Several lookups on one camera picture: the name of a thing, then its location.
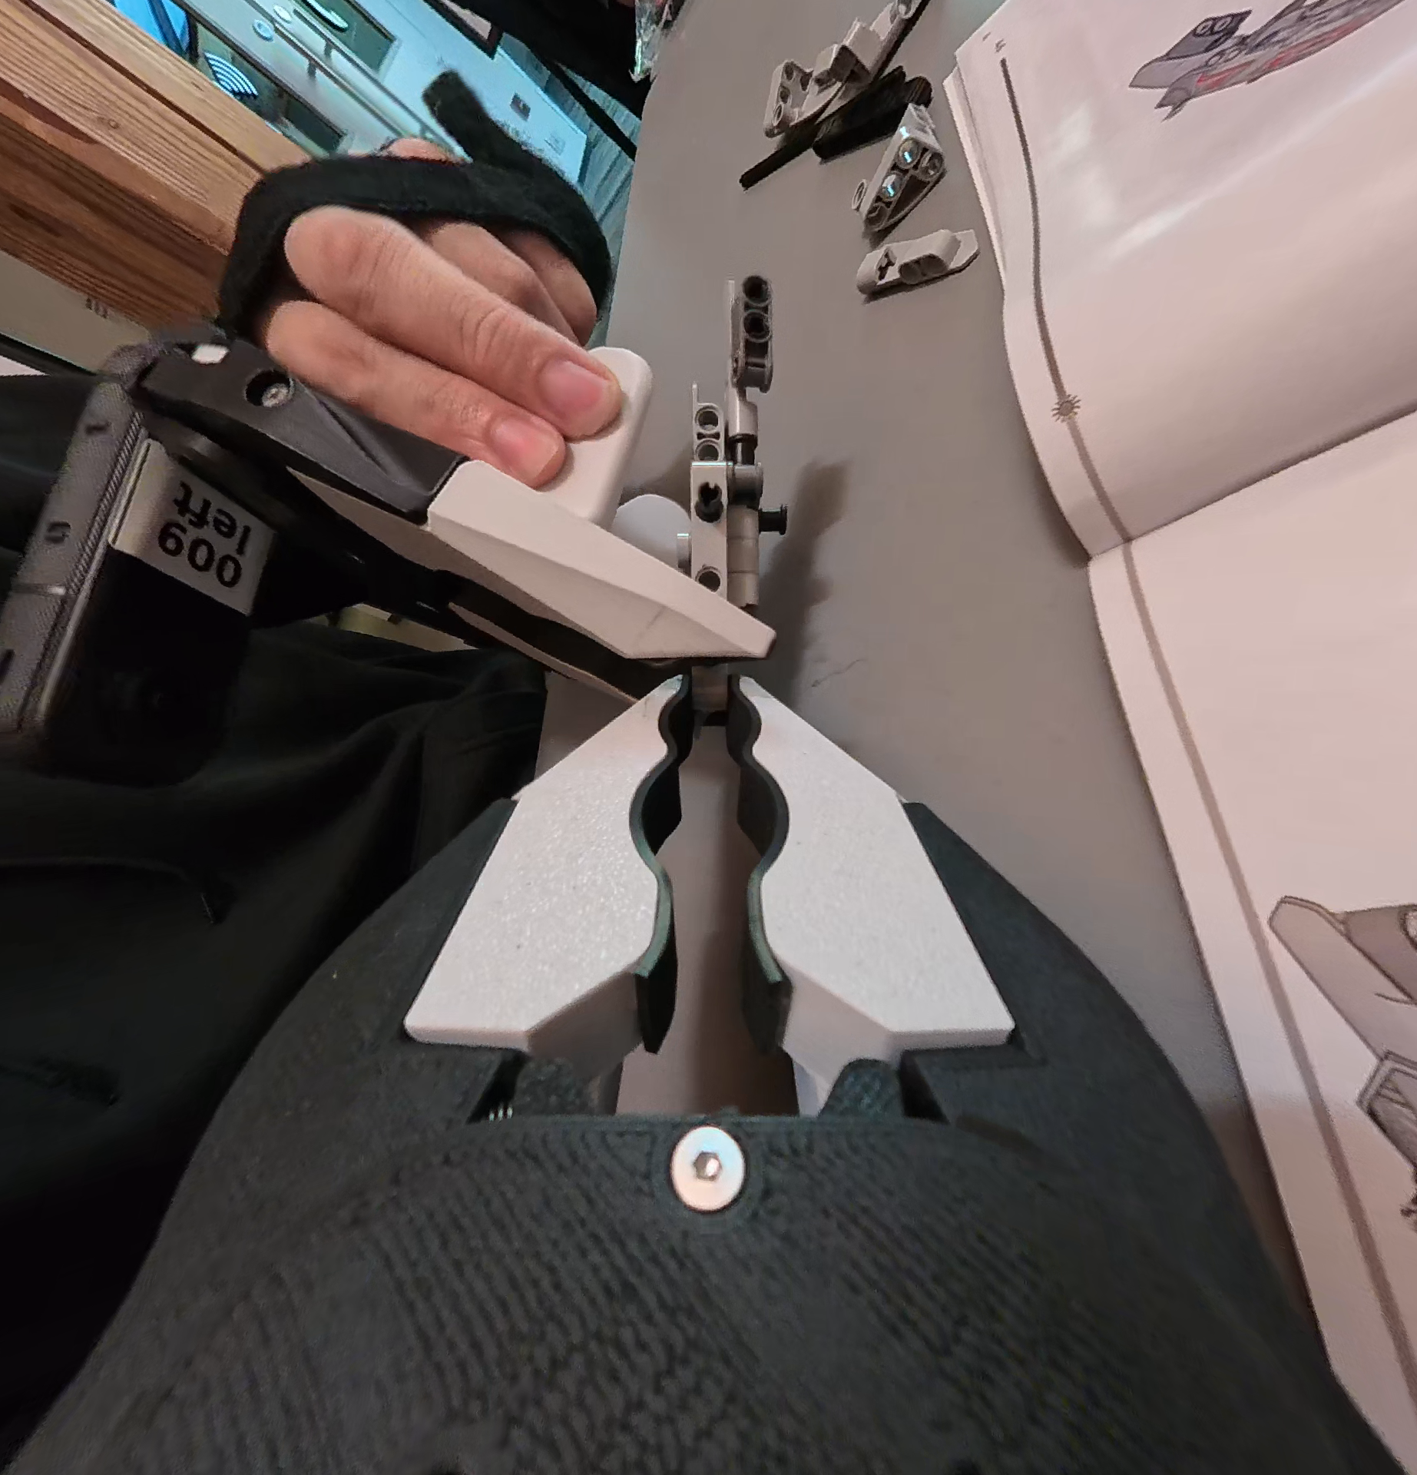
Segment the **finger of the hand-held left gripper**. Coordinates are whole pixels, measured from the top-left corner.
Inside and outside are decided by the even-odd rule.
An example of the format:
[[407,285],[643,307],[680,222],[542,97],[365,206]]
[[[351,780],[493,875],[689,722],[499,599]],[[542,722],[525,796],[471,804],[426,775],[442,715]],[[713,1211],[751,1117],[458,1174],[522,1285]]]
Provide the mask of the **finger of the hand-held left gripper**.
[[773,646],[773,631],[757,614],[490,464],[462,464],[450,475],[426,529],[476,562],[476,583],[522,613],[536,605],[620,659],[734,665],[768,659]]
[[581,638],[550,614],[529,614],[493,589],[450,589],[444,605],[464,631],[493,638],[573,685],[643,703],[669,680],[669,665],[608,655],[598,638]]

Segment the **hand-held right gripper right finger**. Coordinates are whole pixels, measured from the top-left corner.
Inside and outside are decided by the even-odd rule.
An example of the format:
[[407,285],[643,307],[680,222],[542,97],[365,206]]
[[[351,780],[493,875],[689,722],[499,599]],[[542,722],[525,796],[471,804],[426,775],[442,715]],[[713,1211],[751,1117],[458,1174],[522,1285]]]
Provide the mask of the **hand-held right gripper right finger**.
[[856,1063],[1009,1047],[994,989],[906,804],[757,680],[725,688],[738,828],[751,844],[744,1019],[787,1052],[796,1117]]

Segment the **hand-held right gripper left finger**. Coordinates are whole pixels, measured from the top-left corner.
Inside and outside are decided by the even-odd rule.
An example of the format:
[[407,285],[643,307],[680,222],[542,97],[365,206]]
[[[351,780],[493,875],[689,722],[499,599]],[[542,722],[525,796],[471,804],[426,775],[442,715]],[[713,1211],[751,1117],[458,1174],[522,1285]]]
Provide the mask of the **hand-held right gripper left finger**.
[[493,840],[419,1000],[407,1039],[525,1056],[656,1052],[676,1023],[680,767],[689,680],[665,680],[529,780]]

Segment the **grey toy brick assembly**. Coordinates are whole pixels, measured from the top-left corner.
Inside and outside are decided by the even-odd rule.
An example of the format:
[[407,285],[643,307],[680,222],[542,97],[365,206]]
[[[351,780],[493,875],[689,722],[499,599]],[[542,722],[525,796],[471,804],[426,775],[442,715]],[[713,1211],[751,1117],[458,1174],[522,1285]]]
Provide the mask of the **grey toy brick assembly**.
[[719,396],[689,386],[689,529],[680,575],[734,613],[757,613],[757,544],[787,537],[787,510],[762,506],[757,396],[773,385],[773,285],[749,273],[725,281],[725,385]]

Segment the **person's left hand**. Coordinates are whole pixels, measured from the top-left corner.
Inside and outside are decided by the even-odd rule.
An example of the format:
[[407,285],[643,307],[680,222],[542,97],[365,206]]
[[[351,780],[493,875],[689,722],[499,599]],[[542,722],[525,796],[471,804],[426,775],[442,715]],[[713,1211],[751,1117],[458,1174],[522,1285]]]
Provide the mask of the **person's left hand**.
[[591,354],[591,281],[542,235],[320,206],[282,263],[255,340],[315,392],[525,489],[620,420],[620,385]]

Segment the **person's black clothing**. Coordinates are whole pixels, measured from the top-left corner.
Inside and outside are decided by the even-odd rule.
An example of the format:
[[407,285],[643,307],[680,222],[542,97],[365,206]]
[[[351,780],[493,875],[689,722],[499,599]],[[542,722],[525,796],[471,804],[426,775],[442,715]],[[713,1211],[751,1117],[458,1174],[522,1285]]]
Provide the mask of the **person's black clothing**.
[[261,629],[185,786],[0,767],[0,1468],[289,995],[536,768],[546,672]]

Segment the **wooden cabinet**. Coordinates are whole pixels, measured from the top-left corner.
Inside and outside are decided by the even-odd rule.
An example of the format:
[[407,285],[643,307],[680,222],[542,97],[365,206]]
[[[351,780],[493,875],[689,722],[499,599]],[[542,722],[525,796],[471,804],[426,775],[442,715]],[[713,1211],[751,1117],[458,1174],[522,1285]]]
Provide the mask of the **wooden cabinet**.
[[78,295],[211,317],[236,204],[302,159],[114,8],[0,0],[0,251]]

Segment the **glass panelled door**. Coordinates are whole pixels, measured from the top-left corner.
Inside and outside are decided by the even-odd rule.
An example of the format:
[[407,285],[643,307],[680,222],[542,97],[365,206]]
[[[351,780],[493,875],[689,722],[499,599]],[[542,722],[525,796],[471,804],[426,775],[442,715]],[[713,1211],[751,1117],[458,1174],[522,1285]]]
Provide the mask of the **glass panelled door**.
[[482,114],[596,211],[626,206],[630,159],[578,102],[591,85],[564,85],[476,11],[426,0],[114,0],[112,11],[315,159],[390,136],[450,142],[426,93],[433,74],[462,74]]

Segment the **small grey brick connector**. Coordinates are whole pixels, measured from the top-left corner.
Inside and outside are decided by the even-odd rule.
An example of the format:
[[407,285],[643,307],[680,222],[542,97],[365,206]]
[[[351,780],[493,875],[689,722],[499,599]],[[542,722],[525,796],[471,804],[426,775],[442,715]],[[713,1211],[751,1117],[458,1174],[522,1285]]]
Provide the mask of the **small grey brick connector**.
[[931,226],[923,238],[892,238],[870,251],[856,273],[859,295],[885,295],[906,285],[946,281],[976,263],[976,235],[973,226]]

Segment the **grey brick panel with holes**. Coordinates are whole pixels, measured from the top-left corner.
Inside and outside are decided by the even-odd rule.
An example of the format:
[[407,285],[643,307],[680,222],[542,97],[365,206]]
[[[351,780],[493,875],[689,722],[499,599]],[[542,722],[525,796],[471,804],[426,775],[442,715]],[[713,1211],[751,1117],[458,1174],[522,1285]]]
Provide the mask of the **grey brick panel with holes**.
[[946,151],[930,108],[906,108],[885,136],[881,165],[856,188],[856,220],[864,238],[892,235],[946,182]]

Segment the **grey brick connector assembly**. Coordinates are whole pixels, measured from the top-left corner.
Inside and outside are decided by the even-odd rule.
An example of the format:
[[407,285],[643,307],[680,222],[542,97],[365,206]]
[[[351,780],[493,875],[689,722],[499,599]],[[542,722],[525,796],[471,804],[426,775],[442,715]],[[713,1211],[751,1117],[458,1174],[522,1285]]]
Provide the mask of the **grey brick connector assembly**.
[[870,22],[848,22],[814,63],[787,57],[768,81],[762,136],[787,136],[873,85],[916,11],[923,0],[885,0]]

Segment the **white instruction booklet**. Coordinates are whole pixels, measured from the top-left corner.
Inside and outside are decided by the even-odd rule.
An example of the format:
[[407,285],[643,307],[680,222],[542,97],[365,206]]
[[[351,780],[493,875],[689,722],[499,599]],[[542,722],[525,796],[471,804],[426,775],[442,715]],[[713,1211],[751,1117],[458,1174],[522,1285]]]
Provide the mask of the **white instruction booklet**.
[[1417,1468],[1417,0],[1019,0],[946,97],[1318,1327]]

